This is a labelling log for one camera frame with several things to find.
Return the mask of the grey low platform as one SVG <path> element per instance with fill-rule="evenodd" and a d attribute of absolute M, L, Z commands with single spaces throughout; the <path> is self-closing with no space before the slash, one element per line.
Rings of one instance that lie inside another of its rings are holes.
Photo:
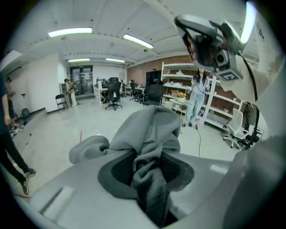
<path fill-rule="evenodd" d="M 38 111 L 32 112 L 28 118 L 27 124 L 14 137 L 13 141 L 19 151 L 22 151 L 29 138 L 32 136 L 32 131 L 47 116 L 47 111 L 42 108 Z"/>

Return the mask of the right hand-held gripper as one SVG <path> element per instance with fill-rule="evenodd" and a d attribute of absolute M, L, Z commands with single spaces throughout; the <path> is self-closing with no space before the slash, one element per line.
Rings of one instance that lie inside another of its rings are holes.
<path fill-rule="evenodd" d="M 182 14 L 174 23 L 194 64 L 214 67 L 213 74 L 223 81 L 243 79 L 235 54 L 242 53 L 246 45 L 228 21 L 220 26 L 203 17 Z"/>

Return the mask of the grey clothes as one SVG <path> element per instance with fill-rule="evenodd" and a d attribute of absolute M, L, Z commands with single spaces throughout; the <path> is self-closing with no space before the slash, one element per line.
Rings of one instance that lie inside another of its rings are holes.
<path fill-rule="evenodd" d="M 170 206 L 167 182 L 160 168 L 163 152 L 179 153 L 181 119 L 164 106 L 149 105 L 132 113 L 114 135 L 108 153 L 133 152 L 130 186 L 137 202 L 158 227 L 166 221 Z"/>

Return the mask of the white shelving unit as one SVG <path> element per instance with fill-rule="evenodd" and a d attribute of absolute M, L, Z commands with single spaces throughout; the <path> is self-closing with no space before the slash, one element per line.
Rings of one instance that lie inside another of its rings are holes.
<path fill-rule="evenodd" d="M 185 92 L 191 86 L 191 80 L 197 68 L 192 63 L 165 64 L 162 63 L 161 80 L 164 83 L 163 103 L 169 99 L 177 99 L 171 96 L 171 90 Z M 210 90 L 205 95 L 205 101 L 201 107 L 199 123 L 210 124 L 222 130 L 227 129 L 228 122 L 232 119 L 233 109 L 241 110 L 243 101 L 231 92 L 222 89 L 219 78 L 207 74 L 210 81 Z"/>

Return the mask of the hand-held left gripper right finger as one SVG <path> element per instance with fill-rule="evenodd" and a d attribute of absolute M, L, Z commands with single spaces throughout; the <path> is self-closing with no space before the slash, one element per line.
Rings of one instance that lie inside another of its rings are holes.
<path fill-rule="evenodd" d="M 222 221 L 227 209 L 223 188 L 218 189 L 231 162 L 163 153 L 162 172 L 170 192 L 170 213 L 177 219 Z"/>

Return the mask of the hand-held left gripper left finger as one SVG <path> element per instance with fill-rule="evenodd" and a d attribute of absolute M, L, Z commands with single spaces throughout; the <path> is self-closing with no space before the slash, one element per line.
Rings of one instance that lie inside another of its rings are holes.
<path fill-rule="evenodd" d="M 91 136 L 70 151 L 72 166 L 29 201 L 40 229 L 157 229 L 137 204 L 131 153 L 110 153 L 103 136 Z"/>

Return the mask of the white office chair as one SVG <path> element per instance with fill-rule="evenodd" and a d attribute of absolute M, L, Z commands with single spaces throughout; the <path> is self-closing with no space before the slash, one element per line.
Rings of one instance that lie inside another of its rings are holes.
<path fill-rule="evenodd" d="M 238 109 L 233 109 L 233 116 L 231 121 L 227 124 L 228 135 L 223 137 L 223 141 L 230 140 L 233 148 L 236 145 L 237 149 L 240 149 L 238 140 L 244 140 L 249 134 L 248 130 L 243 129 L 243 113 Z"/>

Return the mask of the person's right forearm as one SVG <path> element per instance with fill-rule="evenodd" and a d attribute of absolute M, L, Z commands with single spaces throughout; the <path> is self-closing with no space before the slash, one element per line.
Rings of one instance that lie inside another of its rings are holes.
<path fill-rule="evenodd" d="M 241 100 L 253 103 L 260 110 L 266 123 L 266 137 L 286 135 L 286 66 L 271 78 L 263 72 L 252 70 L 257 87 L 258 99 L 254 98 L 254 88 L 248 70 L 243 67 L 242 80 L 223 81 L 222 88 L 232 91 Z"/>

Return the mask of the black office chair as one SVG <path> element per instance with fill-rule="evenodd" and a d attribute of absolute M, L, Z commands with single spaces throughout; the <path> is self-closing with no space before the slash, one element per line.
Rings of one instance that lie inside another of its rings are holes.
<path fill-rule="evenodd" d="M 162 104 L 164 94 L 164 86 L 159 84 L 150 85 L 150 89 L 147 94 L 143 96 L 143 106 L 160 106 Z"/>
<path fill-rule="evenodd" d="M 138 98 L 138 93 L 137 93 L 137 91 L 135 89 L 135 83 L 134 83 L 133 80 L 130 81 L 130 87 L 131 87 L 131 97 L 132 97 L 130 99 L 130 101 L 131 100 L 136 100 Z"/>
<path fill-rule="evenodd" d="M 109 82 L 107 84 L 107 96 L 105 97 L 105 100 L 109 103 L 108 106 L 105 107 L 105 109 L 109 107 L 113 107 L 114 110 L 117 109 L 117 107 L 121 107 L 122 105 L 119 105 L 118 102 L 120 102 L 120 88 L 121 88 L 121 82 Z"/>

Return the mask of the black folding chair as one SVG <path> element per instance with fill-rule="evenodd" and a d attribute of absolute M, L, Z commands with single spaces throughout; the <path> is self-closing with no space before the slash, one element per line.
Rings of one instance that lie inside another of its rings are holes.
<path fill-rule="evenodd" d="M 55 96 L 57 110 L 60 113 L 61 110 L 68 110 L 67 100 L 63 94 Z"/>

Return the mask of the wooden cabinet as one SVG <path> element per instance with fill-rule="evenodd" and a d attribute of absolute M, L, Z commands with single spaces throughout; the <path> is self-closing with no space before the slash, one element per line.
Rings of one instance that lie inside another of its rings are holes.
<path fill-rule="evenodd" d="M 63 98 L 60 98 L 60 102 L 68 102 L 68 98 L 67 98 L 67 87 L 65 83 L 59 83 L 59 91 L 60 94 L 64 95 Z"/>

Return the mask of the person's cream sweater torso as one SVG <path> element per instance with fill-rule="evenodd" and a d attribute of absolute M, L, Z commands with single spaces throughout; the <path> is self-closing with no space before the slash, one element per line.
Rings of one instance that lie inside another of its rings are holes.
<path fill-rule="evenodd" d="M 259 55 L 258 71 L 272 77 L 280 71 L 286 55 L 276 35 L 260 13 L 257 13 L 255 33 Z"/>

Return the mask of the black wall screen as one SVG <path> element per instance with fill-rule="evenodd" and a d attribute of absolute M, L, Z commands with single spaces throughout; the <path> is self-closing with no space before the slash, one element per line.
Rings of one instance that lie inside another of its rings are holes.
<path fill-rule="evenodd" d="M 161 71 L 151 71 L 146 73 L 146 84 L 158 84 L 161 81 Z"/>

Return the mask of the round white table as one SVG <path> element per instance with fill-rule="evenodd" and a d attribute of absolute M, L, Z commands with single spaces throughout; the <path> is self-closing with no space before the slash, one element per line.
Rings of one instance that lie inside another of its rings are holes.
<path fill-rule="evenodd" d="M 180 102 L 178 99 L 169 99 L 169 101 L 173 104 L 173 110 L 181 113 L 185 113 L 187 111 L 187 107 L 191 105 L 188 101 Z"/>

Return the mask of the white office desk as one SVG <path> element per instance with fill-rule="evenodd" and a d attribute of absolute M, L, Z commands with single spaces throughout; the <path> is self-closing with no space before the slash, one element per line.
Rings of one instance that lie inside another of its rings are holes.
<path fill-rule="evenodd" d="M 97 87 L 94 88 L 94 95 L 95 95 L 95 98 L 97 99 L 97 101 L 99 102 L 100 106 L 102 106 L 102 101 L 101 101 L 102 93 L 106 92 L 106 91 L 108 91 L 107 88 L 102 88 L 102 89 L 99 89 Z"/>

